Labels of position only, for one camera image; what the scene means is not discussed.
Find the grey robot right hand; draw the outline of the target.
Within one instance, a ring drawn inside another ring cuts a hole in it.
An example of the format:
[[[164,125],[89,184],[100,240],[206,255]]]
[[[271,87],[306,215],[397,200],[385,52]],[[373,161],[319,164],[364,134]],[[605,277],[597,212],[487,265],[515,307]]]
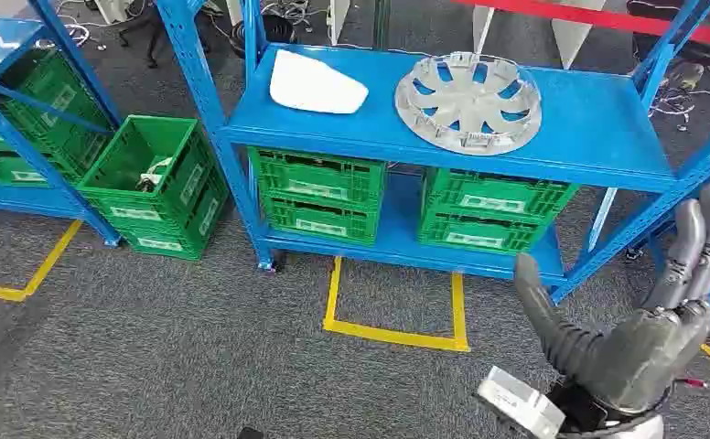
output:
[[[515,287],[555,370],[608,408],[644,412],[698,353],[710,332],[710,183],[675,212],[677,238],[640,307],[608,333],[563,319],[535,259],[520,253]]]

